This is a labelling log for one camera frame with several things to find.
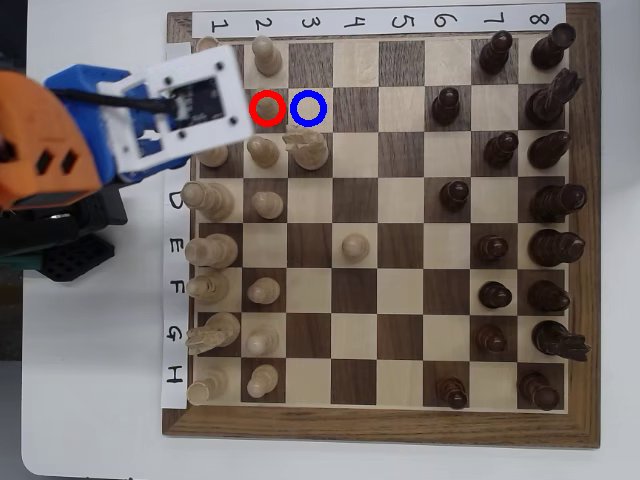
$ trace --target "white table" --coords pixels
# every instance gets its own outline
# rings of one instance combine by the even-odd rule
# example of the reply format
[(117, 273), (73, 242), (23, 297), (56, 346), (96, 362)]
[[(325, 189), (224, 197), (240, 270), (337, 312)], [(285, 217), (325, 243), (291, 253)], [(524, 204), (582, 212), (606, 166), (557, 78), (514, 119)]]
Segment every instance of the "white table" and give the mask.
[[(304, 7), (236, 0), (31, 0), (28, 70), (163, 60), (170, 11)], [(341, 0), (313, 7), (420, 3)], [(123, 190), (129, 224), (106, 232), (112, 260), (71, 286), (25, 279), (22, 456), (41, 475), (98, 478), (581, 478), (636, 473), (640, 394), (633, 310), (640, 259), (640, 2), (603, 15), (602, 448), (522, 450), (167, 438), (160, 433), (161, 178)]]

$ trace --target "white label strip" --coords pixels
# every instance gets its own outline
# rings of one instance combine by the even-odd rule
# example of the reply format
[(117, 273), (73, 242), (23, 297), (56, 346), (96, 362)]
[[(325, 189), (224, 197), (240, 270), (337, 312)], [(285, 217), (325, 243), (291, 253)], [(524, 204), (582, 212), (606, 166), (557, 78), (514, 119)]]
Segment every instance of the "white label strip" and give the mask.
[(564, 3), (467, 7), (193, 12), (193, 37), (218, 38), (545, 31), (566, 22)]
[[(166, 59), (191, 54), (190, 43), (167, 44)], [(178, 170), (165, 170), (164, 229), (162, 233), (162, 408), (187, 407), (188, 360), (185, 340), (189, 329), (189, 297), (184, 292), (189, 281), (189, 263), (184, 247), (190, 238), (191, 215), (178, 192), (189, 181), (191, 161)]]

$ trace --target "white surface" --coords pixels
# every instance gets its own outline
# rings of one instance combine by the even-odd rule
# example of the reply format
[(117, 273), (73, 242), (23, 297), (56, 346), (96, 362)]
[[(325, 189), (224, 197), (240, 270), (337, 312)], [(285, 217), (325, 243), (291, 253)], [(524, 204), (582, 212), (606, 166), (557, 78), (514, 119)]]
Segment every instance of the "white surface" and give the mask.
[[(499, 28), (549, 30), (566, 21), (561, 3), (539, 5), (370, 8), (339, 10), (264, 10), (251, 12), (196, 12), (193, 37), (298, 37), (315, 35), (387, 35), (391, 33), (492, 32)], [(540, 17), (548, 22), (543, 23)], [(485, 23), (502, 19), (504, 23)]]
[[(349, 4), (327, 0), (322, 5), (384, 4), (383, 0)], [(301, 6), (294, 0), (269, 4), (274, 9)], [(152, 65), (164, 56), (167, 12), (213, 8), (265, 8), (265, 4), (31, 0), (29, 72), (42, 79), (80, 62), (120, 68)], [(640, 2), (606, 0), (602, 14), (600, 450), (163, 437), (158, 400), (162, 250), (157, 241), (162, 234), (163, 189), (162, 178), (156, 176), (123, 190), (130, 221), (107, 232), (118, 249), (114, 259), (73, 286), (55, 285), (34, 275), (25, 281), (22, 455), (27, 468), (44, 475), (147, 480), (212, 478), (207, 472), (214, 471), (217, 478), (265, 480), (633, 477), (640, 431), (634, 362), (640, 335), (640, 259), (629, 250), (640, 241)], [(77, 396), (79, 385), (82, 399)]]
[[(189, 330), (189, 297), (186, 285), (189, 281), (189, 263), (184, 249), (189, 243), (191, 217), (177, 192), (189, 181), (191, 161), (177, 170), (166, 170), (164, 178), (164, 228), (162, 234), (162, 408), (187, 407), (188, 349), (184, 342)], [(175, 208), (170, 201), (173, 196)]]
[(0, 362), (0, 471), (3, 479), (42, 480), (24, 468), (20, 460), (21, 367), (20, 362)]

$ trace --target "dark square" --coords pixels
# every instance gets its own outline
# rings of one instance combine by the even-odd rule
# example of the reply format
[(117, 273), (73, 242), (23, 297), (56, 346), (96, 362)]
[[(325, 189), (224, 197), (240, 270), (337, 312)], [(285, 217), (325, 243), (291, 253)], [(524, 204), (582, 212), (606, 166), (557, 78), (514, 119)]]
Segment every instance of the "dark square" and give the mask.
[(438, 382), (447, 378), (457, 378), (469, 395), (469, 362), (424, 362), (422, 366), (422, 404), (425, 407), (449, 407), (438, 398)]
[[(198, 327), (204, 327), (211, 317), (215, 315), (215, 312), (198, 312)], [(233, 315), (240, 321), (240, 328), (242, 328), (242, 313), (233, 313)], [(226, 347), (216, 347), (208, 352), (201, 353), (199, 357), (239, 357), (242, 349), (241, 336), (238, 335), (233, 343), (230, 343)]]
[[(251, 380), (253, 371), (260, 365), (273, 365), (278, 372), (278, 383), (276, 388), (267, 393), (262, 398), (253, 398), (247, 392), (247, 385)], [(251, 403), (284, 403), (286, 401), (287, 385), (287, 363), (284, 358), (243, 358), (240, 367), (240, 400)]]
[(424, 314), (469, 315), (470, 270), (425, 270)]
[[(282, 95), (284, 99), (285, 105), (289, 105), (289, 91), (286, 88), (270, 88), (269, 90), (273, 90), (276, 93)], [(261, 92), (262, 89), (258, 90), (246, 90), (247, 93), (247, 103), (251, 101), (251, 98), (258, 92)], [(253, 123), (256, 133), (285, 133), (287, 131), (287, 115), (284, 116), (282, 121), (273, 127), (263, 127), (258, 125), (257, 123)]]
[(424, 133), (378, 134), (379, 177), (424, 177)]
[(525, 107), (531, 95), (536, 93), (541, 88), (546, 88), (548, 85), (519, 85), (518, 86), (518, 129), (519, 130), (564, 130), (565, 129), (565, 111), (558, 120), (550, 125), (540, 127), (532, 123), (525, 113)]
[(333, 179), (334, 223), (376, 223), (377, 221), (377, 178)]
[[(478, 241), (487, 235), (497, 235), (507, 241), (509, 250), (499, 260), (485, 262), (476, 253)], [(518, 268), (518, 224), (516, 223), (472, 223), (471, 224), (471, 268), (508, 269)]]
[[(549, 385), (555, 388), (560, 394), (560, 403), (554, 410), (564, 410), (564, 364), (562, 363), (519, 363), (518, 364), (518, 385), (520, 380), (530, 373), (541, 373), (549, 381)], [(538, 408), (526, 400), (518, 389), (518, 408), (524, 410), (537, 410)]]
[(333, 177), (333, 134), (322, 134), (327, 141), (329, 157), (323, 166), (317, 170), (305, 170), (296, 163), (291, 153), (288, 153), (290, 178), (331, 178)]
[(334, 132), (378, 131), (378, 87), (333, 89)]
[[(253, 303), (247, 290), (256, 280), (273, 278), (280, 285), (280, 296), (270, 305)], [(243, 312), (285, 312), (287, 309), (287, 269), (286, 268), (243, 268), (242, 269), (242, 311)]]
[[(243, 194), (243, 219), (245, 223), (287, 223), (287, 188), (286, 178), (245, 178)], [(261, 217), (251, 205), (251, 199), (258, 192), (274, 192), (280, 195), (284, 203), (282, 213), (277, 218), (269, 220)]]
[(496, 168), (484, 159), (484, 150), (489, 140), (504, 132), (471, 132), (471, 176), (472, 177), (517, 177), (518, 150), (502, 168)]
[(331, 224), (288, 224), (287, 267), (331, 268)]
[(480, 52), (489, 40), (471, 40), (471, 83), (473, 85), (507, 85), (518, 83), (518, 39), (513, 39), (509, 51), (509, 60), (504, 68), (496, 75), (482, 70), (480, 66)]
[(422, 315), (378, 315), (378, 359), (422, 360)]
[(378, 224), (378, 268), (424, 266), (422, 223)]
[(229, 156), (227, 161), (219, 167), (211, 168), (199, 163), (200, 178), (242, 178), (244, 175), (244, 144), (232, 143), (227, 145)]
[(565, 312), (541, 312), (529, 304), (529, 288), (540, 280), (549, 280), (564, 288), (564, 270), (518, 270), (518, 315), (564, 316)]
[(424, 40), (380, 42), (381, 87), (424, 85)]
[(378, 273), (369, 268), (331, 270), (332, 313), (376, 313)]
[[(443, 88), (451, 86), (460, 93), (460, 114), (453, 123), (443, 126), (435, 121), (431, 106)], [(471, 130), (471, 85), (445, 85), (442, 87), (426, 87), (425, 94), (425, 131), (427, 132), (468, 132)]]
[[(467, 203), (455, 212), (448, 210), (440, 201), (440, 191), (447, 183), (462, 180), (469, 186)], [(471, 179), (464, 177), (425, 178), (424, 223), (469, 223), (471, 221)]]
[(238, 69), (240, 70), (240, 78), (244, 78), (244, 45), (232, 45), (238, 60)]
[[(564, 177), (520, 177), (518, 178), (518, 222), (538, 223), (531, 216), (531, 201), (538, 191), (549, 185), (564, 185)], [(564, 223), (565, 219), (559, 219), (558, 223)]]
[(331, 403), (375, 405), (375, 360), (331, 360)]
[(331, 315), (287, 313), (287, 358), (331, 358)]
[[(476, 332), (485, 325), (500, 329), (507, 339), (504, 352), (491, 353), (481, 349), (476, 341)], [(518, 317), (471, 317), (471, 361), (472, 362), (517, 362), (518, 361)]]
[(333, 87), (333, 43), (289, 45), (289, 88)]
[(208, 237), (214, 233), (222, 233), (233, 238), (238, 244), (238, 258), (229, 267), (242, 267), (242, 224), (241, 223), (201, 223), (198, 232), (200, 238)]

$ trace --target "blue circle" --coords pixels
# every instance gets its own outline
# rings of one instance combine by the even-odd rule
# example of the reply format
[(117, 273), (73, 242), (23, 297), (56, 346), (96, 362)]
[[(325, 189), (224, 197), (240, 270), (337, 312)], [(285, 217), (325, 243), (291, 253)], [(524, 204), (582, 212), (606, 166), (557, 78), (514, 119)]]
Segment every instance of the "blue circle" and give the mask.
[[(312, 118), (311, 120), (302, 118), (298, 114), (298, 104), (300, 103), (300, 100), (307, 97), (315, 99), (316, 102), (318, 102), (318, 105), (320, 105), (320, 113), (318, 113), (316, 118)], [(315, 127), (324, 120), (324, 117), (327, 116), (327, 102), (320, 93), (314, 90), (302, 90), (294, 95), (293, 100), (291, 100), (291, 105), (289, 105), (289, 111), (291, 112), (291, 118), (293, 118), (293, 121), (298, 125), (303, 127)]]

